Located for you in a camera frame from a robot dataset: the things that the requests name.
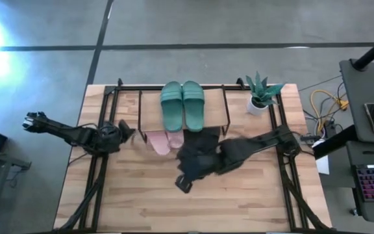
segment white pot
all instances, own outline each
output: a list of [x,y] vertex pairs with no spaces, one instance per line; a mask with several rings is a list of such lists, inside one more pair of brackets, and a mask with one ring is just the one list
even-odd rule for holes
[[262,114],[268,106],[265,106],[264,108],[258,108],[253,105],[252,103],[252,97],[249,98],[249,101],[247,102],[247,111],[253,115],[260,115]]

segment white paper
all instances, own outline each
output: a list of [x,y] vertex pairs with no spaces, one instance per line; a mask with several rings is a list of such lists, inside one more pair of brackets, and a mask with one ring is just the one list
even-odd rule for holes
[[[314,142],[312,147],[317,146],[317,145],[319,145],[323,142],[324,142],[324,140],[320,139],[320,140]],[[317,164],[318,173],[325,174],[325,175],[330,175],[329,156],[328,155],[326,155],[326,156],[324,156],[320,159],[317,159],[316,164]]]

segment black metal frame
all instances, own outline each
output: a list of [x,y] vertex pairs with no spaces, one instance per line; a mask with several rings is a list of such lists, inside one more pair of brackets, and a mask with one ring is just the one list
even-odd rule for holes
[[[148,137],[147,135],[142,131],[141,129],[141,109],[142,109],[142,90],[146,91],[159,91],[164,87],[164,85],[154,85],[154,86],[143,86],[142,89],[140,86],[134,86],[134,88],[138,89],[138,131],[141,134],[142,140],[147,143]],[[121,87],[124,91],[133,90],[132,87]],[[221,88],[223,91],[223,99],[225,102],[225,110],[226,110],[226,117],[227,117],[227,125],[220,126],[221,132],[223,133],[223,136],[226,136],[227,131],[229,130],[229,127],[231,126],[231,116],[229,114],[229,106],[227,105],[227,98],[226,98],[226,90],[225,85],[202,85],[203,90],[209,90],[209,89],[216,89]]]
[[[238,79],[236,82],[237,85],[229,85],[229,86],[223,86],[223,90],[249,90],[248,86],[245,86],[243,81],[241,79]],[[103,122],[105,120],[105,114],[106,114],[106,106],[108,103],[109,96],[113,94],[113,101],[109,116],[109,121],[114,122],[114,117],[116,113],[116,107],[118,104],[118,95],[119,91],[140,91],[141,90],[160,90],[163,86],[162,85],[154,85],[154,86],[123,86],[122,80],[119,79],[117,86],[106,86],[102,105],[101,105],[101,113],[99,115],[99,127],[103,125]],[[204,89],[210,89],[210,88],[220,88],[220,86],[217,85],[203,85]],[[279,103],[279,114],[280,119],[282,122],[282,125],[286,125],[286,116],[285,116],[285,110],[282,105],[282,98],[281,95],[277,95],[277,101]],[[275,111],[273,109],[273,106],[269,106],[269,117],[271,120],[272,128],[278,127],[276,117],[275,117]],[[290,159],[290,169],[292,173],[292,180],[288,177],[288,174],[286,172],[286,163],[284,162],[284,155],[281,153],[282,149],[281,146],[277,146],[277,157],[279,162],[279,171],[282,181],[282,187],[284,192],[284,202],[286,205],[286,212],[288,215],[288,222],[290,224],[290,233],[350,233],[350,232],[340,232],[336,231],[334,229],[331,229],[324,225],[319,218],[312,212],[312,210],[309,208],[308,204],[304,201],[302,195],[301,195],[301,186],[299,183],[298,178],[298,172],[297,167],[295,165],[295,161],[293,159]],[[101,158],[101,168],[99,171],[99,174],[97,176],[97,179],[95,182],[94,175],[95,175],[95,169],[98,159]],[[82,203],[79,205],[75,213],[71,216],[69,221],[63,225],[60,229],[54,229],[52,231],[43,232],[43,233],[97,233],[97,225],[99,221],[99,213],[101,208],[101,200],[102,200],[102,193],[103,193],[103,186],[105,184],[105,175],[106,175],[106,166],[108,163],[108,155],[95,155],[92,157],[91,163],[90,163],[90,169],[88,174],[88,180],[86,184],[86,192],[85,197],[82,201]],[[299,214],[301,217],[301,225],[302,227],[297,227],[295,223],[295,217],[292,209],[292,202],[290,193],[294,196],[295,200],[297,201],[298,207],[299,207]],[[90,227],[86,227],[86,219],[87,219],[87,208],[89,206],[90,200],[95,196],[95,205],[94,205],[94,212],[93,212],[93,218],[92,218],[92,224]],[[313,226],[315,229],[309,229],[308,227],[308,219],[313,223]],[[78,226],[78,229],[73,229],[75,224],[77,223],[77,220],[80,219],[80,223]]]

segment slipper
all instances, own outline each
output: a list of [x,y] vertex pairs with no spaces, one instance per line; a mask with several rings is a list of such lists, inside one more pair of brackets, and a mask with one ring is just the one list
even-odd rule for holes
[[205,93],[194,81],[187,81],[182,86],[182,98],[186,115],[186,126],[192,132],[203,129],[205,124]]
[[178,149],[184,144],[184,131],[178,131],[176,133],[167,132],[167,138],[169,146],[173,149]]
[[170,148],[168,147],[168,139],[164,131],[151,131],[146,132],[145,134],[157,154],[164,156],[169,153]]
[[181,84],[176,81],[166,84],[161,90],[162,122],[164,129],[170,133],[182,129],[181,91]]

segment potted plant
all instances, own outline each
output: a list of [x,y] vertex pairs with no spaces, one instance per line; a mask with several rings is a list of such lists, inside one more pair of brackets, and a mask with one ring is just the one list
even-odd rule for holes
[[277,104],[272,100],[272,97],[280,94],[281,89],[285,84],[275,84],[267,86],[268,78],[266,77],[263,81],[260,80],[259,73],[256,73],[255,83],[252,82],[252,78],[246,76],[246,81],[251,88],[251,98],[247,104],[247,111],[254,115],[259,115],[272,104]]

